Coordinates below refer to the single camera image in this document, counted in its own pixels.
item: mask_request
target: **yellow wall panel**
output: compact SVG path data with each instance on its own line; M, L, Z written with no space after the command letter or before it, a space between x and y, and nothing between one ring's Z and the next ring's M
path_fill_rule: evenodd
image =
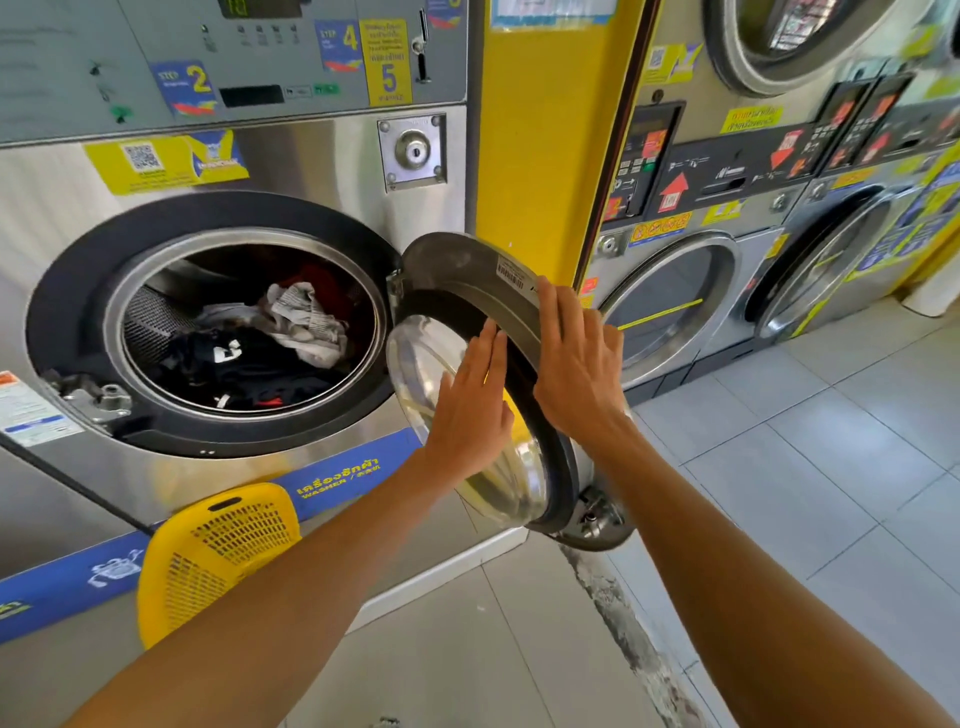
M571 284L643 0L606 26L484 35L477 235Z

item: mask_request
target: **yellow laundry basket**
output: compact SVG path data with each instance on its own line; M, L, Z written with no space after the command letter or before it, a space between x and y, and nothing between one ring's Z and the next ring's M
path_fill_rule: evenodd
M140 640L149 649L299 540L293 501L274 483L184 508L147 546L136 594Z

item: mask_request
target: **digital display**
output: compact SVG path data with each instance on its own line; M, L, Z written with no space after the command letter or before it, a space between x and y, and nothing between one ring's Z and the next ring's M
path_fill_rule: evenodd
M220 12L230 20L303 17L300 0L218 0Z

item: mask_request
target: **hand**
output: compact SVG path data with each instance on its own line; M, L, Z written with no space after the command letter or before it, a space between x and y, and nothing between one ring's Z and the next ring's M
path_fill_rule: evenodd
M444 373L424 460L450 485L487 468L510 442L514 413L503 400L507 334L488 319L470 340L457 376Z
M623 332L583 308L573 289L540 277L540 373L534 396L546 419L583 444L609 415L622 415Z

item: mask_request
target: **white floor tile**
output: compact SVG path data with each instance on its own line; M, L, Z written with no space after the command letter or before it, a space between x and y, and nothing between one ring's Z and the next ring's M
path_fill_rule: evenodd
M960 592L960 480L945 474L884 525Z
M288 728L401 725L551 728L480 569L347 635Z
M686 672L686 675L690 678L690 682L693 683L693 687L696 688L697 692L703 697L704 702L709 706L710 712L713 713L713 717L719 728L737 728L736 720L733 719L733 715L731 715L730 709L727 707L727 703L724 702L720 691L716 689L713 681L710 680L704 664L697 663Z
M713 375L701 376L636 410L681 463L759 422Z
M876 525L769 425L687 467L740 528L801 579Z
M532 533L484 565L557 728L662 720L560 548ZM511 725L524 725L511 720Z
M942 328L837 389L942 468L960 462L960 328Z
M767 424L878 521L944 472L834 389Z
M960 718L960 595L883 528L807 582L954 718Z
M686 634L680 615L663 586L657 567L638 534L609 553L613 565L650 620L655 642L668 651L671 662L686 669L697 661L697 651Z
M761 420L827 388L784 347L745 356L714 376Z
M819 378L835 384L940 326L908 311L894 299L791 339L786 348Z

